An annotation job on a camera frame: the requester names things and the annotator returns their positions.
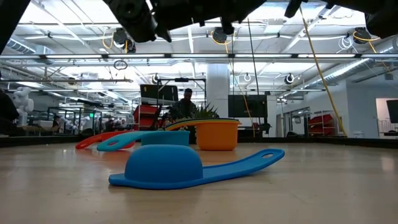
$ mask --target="air duct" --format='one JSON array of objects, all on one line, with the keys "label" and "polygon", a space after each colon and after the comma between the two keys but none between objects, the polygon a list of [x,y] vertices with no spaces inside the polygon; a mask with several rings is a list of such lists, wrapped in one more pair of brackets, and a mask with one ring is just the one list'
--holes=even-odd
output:
[{"label": "air duct", "polygon": [[[378,54],[398,54],[398,36],[394,36],[391,40],[387,40],[375,47]],[[373,54],[372,50],[368,50],[363,54]],[[340,80],[344,80],[352,75],[358,74],[366,69],[375,66],[376,62],[374,59],[366,58],[357,60],[347,64],[339,64],[325,72],[323,76],[327,84],[336,83]],[[315,85],[322,83],[321,78],[316,77],[314,81],[309,81],[309,84],[296,86],[296,89],[300,88],[313,88]]]},{"label": "air duct", "polygon": [[[22,54],[36,54],[36,55],[54,54],[54,51],[46,46],[26,43],[26,41],[18,38],[15,35],[13,35],[8,40],[6,46]],[[37,59],[35,61],[40,63],[45,63],[47,65],[51,65],[54,63],[54,60],[49,60],[49,59]]]}]

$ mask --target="green plant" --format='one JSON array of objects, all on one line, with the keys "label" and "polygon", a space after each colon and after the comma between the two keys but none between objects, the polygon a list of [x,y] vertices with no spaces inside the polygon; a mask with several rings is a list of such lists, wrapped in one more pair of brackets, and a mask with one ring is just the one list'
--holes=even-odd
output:
[{"label": "green plant", "polygon": [[214,110],[214,106],[210,108],[210,105],[200,105],[199,108],[195,108],[194,112],[191,113],[192,119],[197,118],[219,118],[217,114],[217,109]]}]

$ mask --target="ceiling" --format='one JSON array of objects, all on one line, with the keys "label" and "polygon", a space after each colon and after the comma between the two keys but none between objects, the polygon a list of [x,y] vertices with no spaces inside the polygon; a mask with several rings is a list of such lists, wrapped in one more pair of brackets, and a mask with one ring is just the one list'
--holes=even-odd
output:
[{"label": "ceiling", "polygon": [[[26,45],[36,47],[46,46],[54,54],[123,54],[124,50],[117,48],[112,43],[112,33],[116,27],[120,27],[118,21],[102,0],[43,0],[40,2],[44,9],[36,4],[30,4],[19,21],[13,37],[19,38]],[[302,16],[298,12],[293,18],[284,17],[287,1],[268,1],[256,9],[242,24],[234,24],[235,37],[233,43],[227,46],[216,44],[211,38],[211,32],[216,26],[220,26],[219,19],[213,19],[206,23],[206,26],[199,27],[194,24],[188,27],[171,31],[172,43],[160,38],[154,42],[136,43],[137,54],[156,53],[181,53],[181,54],[225,54],[228,53],[252,53],[271,54],[309,54],[311,49],[307,36],[302,32]],[[358,52],[369,49],[368,45],[350,43],[349,40],[342,43],[347,33],[354,31],[355,27],[364,27],[364,15],[361,12],[345,8],[335,8],[329,16],[317,19],[318,14],[325,7],[324,2],[310,1],[303,3],[303,14],[310,25],[310,34],[313,39],[313,46],[317,53],[351,53],[353,47]],[[20,54],[20,52],[6,48],[4,54]],[[154,74],[161,78],[203,78],[206,77],[206,65],[214,63],[211,60],[145,60],[137,59],[127,69],[118,71],[113,66],[101,66],[97,60],[85,60],[84,62],[97,63],[94,66],[74,66],[74,61],[61,61],[71,63],[71,66],[63,67],[36,63],[33,60],[7,60],[3,65],[13,65],[24,71],[32,72],[35,75],[23,75],[13,73],[13,78],[34,78],[38,79],[51,73],[53,79],[66,79],[75,77],[82,78],[127,78],[133,80],[128,82],[107,82],[107,83],[78,83],[76,86],[68,86],[61,83],[59,88],[113,88],[113,89],[139,89],[142,83],[150,83]],[[36,63],[33,67],[25,67],[24,64]],[[336,65],[333,61],[324,61],[320,64],[322,70]],[[256,86],[253,78],[246,81],[244,76],[252,77],[255,72],[259,77],[260,88],[280,88],[284,85],[286,74],[300,76],[299,83],[318,75],[314,62],[256,62],[256,71],[253,63],[244,60],[235,60],[234,74],[241,74],[238,77],[239,85],[242,88]],[[181,88],[198,88],[195,83],[170,83]],[[118,94],[129,100],[136,97],[135,93],[120,91]],[[195,96],[203,98],[203,92],[197,91]]]}]

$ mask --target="orange bucket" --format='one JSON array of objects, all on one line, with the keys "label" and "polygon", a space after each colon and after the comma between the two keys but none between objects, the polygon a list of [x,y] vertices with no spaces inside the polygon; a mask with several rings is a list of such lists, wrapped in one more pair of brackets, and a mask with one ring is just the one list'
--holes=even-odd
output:
[{"label": "orange bucket", "polygon": [[239,121],[207,121],[196,124],[201,150],[232,151],[238,145]]}]

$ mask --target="wooden surface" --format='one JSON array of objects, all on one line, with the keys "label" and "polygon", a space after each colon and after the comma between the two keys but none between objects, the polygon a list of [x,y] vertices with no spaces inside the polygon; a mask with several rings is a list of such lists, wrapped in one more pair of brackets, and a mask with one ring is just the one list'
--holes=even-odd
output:
[{"label": "wooden surface", "polygon": [[108,176],[124,171],[130,152],[74,144],[0,149],[0,223],[398,222],[398,150],[240,144],[198,153],[219,164],[265,148],[286,156],[251,176],[169,191],[110,186]]}]

